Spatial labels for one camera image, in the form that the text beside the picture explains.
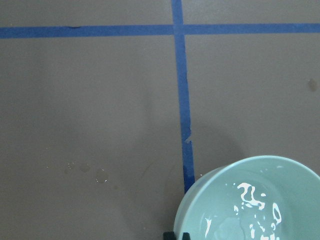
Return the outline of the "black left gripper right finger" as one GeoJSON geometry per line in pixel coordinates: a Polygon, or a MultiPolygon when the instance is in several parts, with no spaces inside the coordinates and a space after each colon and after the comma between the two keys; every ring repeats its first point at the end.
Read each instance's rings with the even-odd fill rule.
{"type": "Polygon", "coordinates": [[[182,240],[191,240],[190,234],[188,232],[184,232],[182,235],[182,240]]]}

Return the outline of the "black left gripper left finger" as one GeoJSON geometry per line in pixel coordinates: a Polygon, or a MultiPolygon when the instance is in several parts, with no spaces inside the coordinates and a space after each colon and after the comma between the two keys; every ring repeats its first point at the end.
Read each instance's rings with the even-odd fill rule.
{"type": "Polygon", "coordinates": [[[166,231],[162,235],[163,240],[176,240],[176,235],[173,231],[166,231]]]}

